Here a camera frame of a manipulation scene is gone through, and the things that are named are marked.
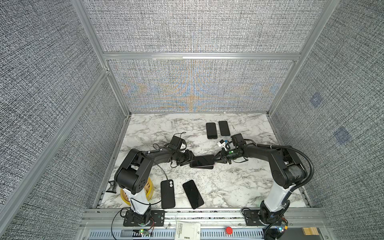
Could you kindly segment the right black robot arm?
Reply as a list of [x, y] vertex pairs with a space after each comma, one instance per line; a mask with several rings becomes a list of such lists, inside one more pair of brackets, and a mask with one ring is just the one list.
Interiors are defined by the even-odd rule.
[[287, 146], [245, 144], [230, 150], [222, 149], [214, 160], [231, 164], [238, 158], [255, 158], [269, 163], [274, 183], [259, 210], [260, 221], [269, 225], [282, 217], [289, 207], [292, 192], [305, 184], [309, 177], [297, 153]]

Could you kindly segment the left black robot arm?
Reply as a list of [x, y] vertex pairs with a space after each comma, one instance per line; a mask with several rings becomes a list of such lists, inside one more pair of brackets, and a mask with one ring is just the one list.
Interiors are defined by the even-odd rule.
[[130, 198], [133, 213], [143, 217], [150, 212], [151, 204], [144, 191], [152, 167], [176, 161], [177, 166], [185, 166], [195, 155], [190, 150], [173, 150], [167, 147], [153, 151], [131, 149], [115, 173], [114, 180]]

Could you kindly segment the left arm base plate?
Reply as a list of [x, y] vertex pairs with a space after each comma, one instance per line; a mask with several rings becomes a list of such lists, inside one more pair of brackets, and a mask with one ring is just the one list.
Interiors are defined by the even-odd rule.
[[165, 211], [152, 210], [147, 221], [141, 221], [139, 217], [133, 213], [127, 213], [124, 217], [124, 227], [163, 227], [165, 222]]

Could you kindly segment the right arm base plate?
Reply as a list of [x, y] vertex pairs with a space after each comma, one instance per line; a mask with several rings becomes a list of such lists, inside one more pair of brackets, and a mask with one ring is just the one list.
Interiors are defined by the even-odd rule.
[[264, 226], [264, 223], [260, 220], [259, 210], [244, 208], [241, 213], [247, 226]]

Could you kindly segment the black phone screen up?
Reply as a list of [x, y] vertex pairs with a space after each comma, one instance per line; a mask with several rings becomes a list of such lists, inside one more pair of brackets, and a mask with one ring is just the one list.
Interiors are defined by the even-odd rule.
[[219, 128], [221, 136], [230, 136], [230, 128], [227, 121], [219, 121]]

